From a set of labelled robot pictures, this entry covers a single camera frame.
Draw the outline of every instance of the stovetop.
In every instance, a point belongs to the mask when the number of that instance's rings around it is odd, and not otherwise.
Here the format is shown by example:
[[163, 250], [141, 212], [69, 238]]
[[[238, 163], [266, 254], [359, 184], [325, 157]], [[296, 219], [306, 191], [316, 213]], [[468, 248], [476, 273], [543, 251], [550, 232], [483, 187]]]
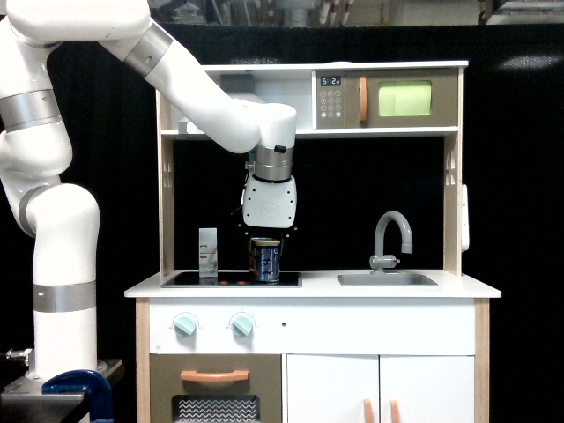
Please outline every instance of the stovetop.
[[233, 287], [273, 287], [288, 288], [301, 287], [300, 273], [297, 271], [285, 271], [280, 273], [280, 281], [262, 282], [251, 278], [250, 273], [238, 271], [220, 271], [217, 278], [200, 278], [197, 271], [184, 271], [174, 278], [162, 284], [163, 288], [190, 288], [210, 287], [221, 288]]

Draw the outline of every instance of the orange handle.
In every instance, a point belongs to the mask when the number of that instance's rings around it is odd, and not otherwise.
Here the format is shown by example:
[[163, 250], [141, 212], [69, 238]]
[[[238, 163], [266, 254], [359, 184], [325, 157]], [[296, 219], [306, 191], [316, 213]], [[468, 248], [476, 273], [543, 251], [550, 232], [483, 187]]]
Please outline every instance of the orange handle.
[[391, 406], [391, 423], [399, 423], [399, 411], [397, 410], [397, 402], [393, 399], [390, 401]]
[[367, 103], [368, 103], [368, 92], [367, 92], [367, 78], [359, 78], [359, 89], [360, 89], [360, 117], [359, 122], [367, 121]]
[[364, 400], [364, 422], [374, 423], [374, 420], [372, 419], [372, 404], [370, 404], [369, 399]]
[[235, 370], [231, 373], [198, 373], [195, 370], [184, 370], [180, 378], [187, 382], [236, 382], [249, 378], [248, 370]]

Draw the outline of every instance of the stove knob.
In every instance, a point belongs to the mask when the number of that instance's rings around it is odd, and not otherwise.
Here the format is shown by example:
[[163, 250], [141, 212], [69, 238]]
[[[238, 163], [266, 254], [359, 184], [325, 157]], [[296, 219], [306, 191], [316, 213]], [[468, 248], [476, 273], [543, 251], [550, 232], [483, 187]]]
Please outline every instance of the stove knob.
[[253, 317], [247, 313], [239, 313], [231, 319], [231, 330], [238, 337], [247, 337], [253, 331]]
[[197, 319], [190, 313], [182, 313], [174, 319], [173, 326], [176, 333], [183, 337], [189, 337], [196, 330]]

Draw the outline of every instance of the digital clock display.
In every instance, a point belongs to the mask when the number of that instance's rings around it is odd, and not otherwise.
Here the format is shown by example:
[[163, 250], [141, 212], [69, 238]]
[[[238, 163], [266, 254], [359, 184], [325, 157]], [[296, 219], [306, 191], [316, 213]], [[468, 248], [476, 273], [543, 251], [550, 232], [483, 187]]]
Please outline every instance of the digital clock display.
[[341, 77], [322, 77], [321, 86], [338, 86], [341, 85]]

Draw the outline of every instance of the faucet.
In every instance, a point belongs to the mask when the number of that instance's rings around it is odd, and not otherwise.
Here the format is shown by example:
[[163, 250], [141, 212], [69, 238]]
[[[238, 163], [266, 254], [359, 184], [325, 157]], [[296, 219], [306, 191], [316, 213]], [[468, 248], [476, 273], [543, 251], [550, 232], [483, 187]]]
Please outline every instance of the faucet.
[[402, 233], [402, 253], [411, 254], [413, 252], [412, 229], [407, 223], [407, 219], [402, 213], [397, 211], [388, 211], [378, 220], [376, 232], [374, 236], [374, 255], [370, 257], [370, 267], [373, 269], [371, 274], [376, 272], [382, 273], [382, 269], [391, 269], [399, 263], [394, 256], [384, 255], [384, 232], [386, 226], [394, 220], [399, 226]]

